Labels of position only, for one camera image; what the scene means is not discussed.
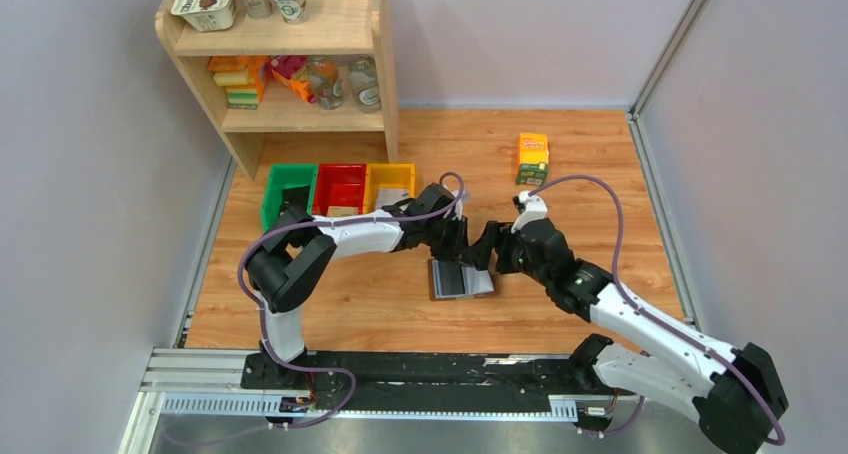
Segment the brown leather card holder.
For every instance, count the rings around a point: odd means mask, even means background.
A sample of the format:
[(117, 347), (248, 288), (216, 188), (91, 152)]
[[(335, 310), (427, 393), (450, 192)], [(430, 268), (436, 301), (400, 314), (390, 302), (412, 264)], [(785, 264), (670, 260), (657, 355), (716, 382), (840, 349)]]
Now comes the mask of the brown leather card holder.
[(496, 277), (458, 262), (428, 262), (430, 299), (433, 301), (489, 297), (498, 293)]

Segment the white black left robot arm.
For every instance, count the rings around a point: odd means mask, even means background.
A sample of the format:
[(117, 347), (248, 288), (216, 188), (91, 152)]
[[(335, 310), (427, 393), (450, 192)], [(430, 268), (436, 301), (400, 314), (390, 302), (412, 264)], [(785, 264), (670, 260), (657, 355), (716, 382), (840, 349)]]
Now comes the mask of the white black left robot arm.
[(270, 357), (267, 375), (279, 387), (290, 389), (304, 379), (301, 307), (331, 262), (435, 247), (463, 219), (464, 183), (456, 173), (446, 175), (459, 182), (457, 192), (432, 183), (415, 198), (371, 213), (312, 216), (294, 207), (246, 249), (237, 282), (259, 310), (260, 346)]

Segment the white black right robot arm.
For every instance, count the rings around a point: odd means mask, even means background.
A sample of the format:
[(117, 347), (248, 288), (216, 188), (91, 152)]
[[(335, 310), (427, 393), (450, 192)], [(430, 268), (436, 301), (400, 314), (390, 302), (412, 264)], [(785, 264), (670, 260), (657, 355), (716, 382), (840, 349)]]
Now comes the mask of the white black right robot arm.
[(562, 311), (643, 348), (636, 354), (604, 336), (574, 351), (573, 384), (592, 393), (603, 385), (660, 402), (698, 425), (724, 453), (782, 446), (789, 402), (771, 354), (711, 337), (639, 298), (611, 271), (577, 257), (547, 217), (486, 225), (464, 245), (460, 260), (498, 274), (523, 274)]

